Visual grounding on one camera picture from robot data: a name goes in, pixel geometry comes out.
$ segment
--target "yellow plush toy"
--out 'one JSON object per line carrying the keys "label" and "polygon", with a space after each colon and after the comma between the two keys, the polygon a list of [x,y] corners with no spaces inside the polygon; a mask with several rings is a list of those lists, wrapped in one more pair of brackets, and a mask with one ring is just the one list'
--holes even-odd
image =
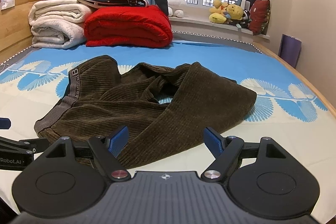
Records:
{"label": "yellow plush toy", "polygon": [[222,24],[226,21],[226,17],[219,13],[213,13],[209,16],[209,20],[210,22],[213,22],[213,23]]}
{"label": "yellow plush toy", "polygon": [[213,6],[209,9],[210,13],[218,13],[223,15],[225,12],[226,7],[228,7],[227,2],[222,2],[221,0],[213,0]]}
{"label": "yellow plush toy", "polygon": [[242,20],[243,16],[244,16],[243,9],[236,4],[230,4],[226,8],[226,13],[225,14],[226,14],[227,18],[235,19],[235,20]]}

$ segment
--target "bed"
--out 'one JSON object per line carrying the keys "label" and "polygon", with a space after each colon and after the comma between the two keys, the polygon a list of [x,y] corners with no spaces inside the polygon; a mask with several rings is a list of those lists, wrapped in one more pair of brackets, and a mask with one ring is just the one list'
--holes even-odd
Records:
{"label": "bed", "polygon": [[[263,136],[275,139],[320,184],[320,198],[312,215],[321,223],[336,215],[336,111],[316,88],[267,48],[257,43],[175,32],[174,42],[161,49],[78,46],[70,50],[34,50],[26,17],[32,1],[37,0],[16,0],[16,7],[0,15],[0,117],[12,122],[9,130],[0,131],[2,137],[36,138],[34,123],[63,96],[68,71],[90,58],[110,55],[117,60],[121,73],[139,62],[176,67],[198,61],[258,94],[249,115],[223,136],[236,135],[246,142],[259,142]],[[213,156],[202,144],[131,169],[130,173],[196,170],[200,174],[212,161]],[[252,162],[244,160],[243,165]],[[0,197],[16,211],[11,184],[18,173],[0,170]]]}

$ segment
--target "bed mattress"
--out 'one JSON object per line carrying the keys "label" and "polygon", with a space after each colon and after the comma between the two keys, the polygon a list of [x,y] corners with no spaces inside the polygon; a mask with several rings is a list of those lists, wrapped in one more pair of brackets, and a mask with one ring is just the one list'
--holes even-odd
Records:
{"label": "bed mattress", "polygon": [[[246,142],[259,142],[264,136],[275,139],[320,184],[320,198],[313,216],[325,223],[336,214],[336,119],[316,95],[281,63],[258,51],[185,41],[175,41],[161,49],[79,46],[70,50],[44,48],[33,51],[0,72],[0,117],[12,121],[12,127],[0,131],[0,135],[14,140],[37,137],[34,124],[63,96],[68,84],[68,71],[88,59],[105,54],[117,60],[121,73],[139,62],[176,67],[198,61],[218,75],[254,90],[258,97],[252,111],[223,136],[236,135]],[[169,102],[169,98],[163,98],[162,102]],[[196,170],[201,174],[213,160],[202,144],[131,169],[130,173],[134,174],[136,170]],[[244,160],[243,164],[251,162],[253,160]],[[0,170],[0,196],[16,210],[11,184],[18,173]]]}

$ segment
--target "crosshair logo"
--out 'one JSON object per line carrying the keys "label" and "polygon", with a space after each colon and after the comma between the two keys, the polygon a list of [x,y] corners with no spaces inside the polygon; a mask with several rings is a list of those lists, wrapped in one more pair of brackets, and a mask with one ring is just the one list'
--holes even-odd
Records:
{"label": "crosshair logo", "polygon": [[161,176],[161,178],[164,180],[167,180],[167,179],[170,179],[171,176],[165,173],[164,175]]}

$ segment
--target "wooden bed frame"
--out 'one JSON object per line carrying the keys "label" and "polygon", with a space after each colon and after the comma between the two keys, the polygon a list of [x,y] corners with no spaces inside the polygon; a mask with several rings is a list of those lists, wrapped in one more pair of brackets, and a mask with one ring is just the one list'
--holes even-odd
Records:
{"label": "wooden bed frame", "polygon": [[[0,64],[14,54],[32,45],[28,13],[36,1],[39,0],[15,0],[15,7],[0,11]],[[299,78],[316,94],[336,118],[336,109],[305,77],[265,46],[257,42],[255,42],[254,45],[264,54],[277,59]]]}

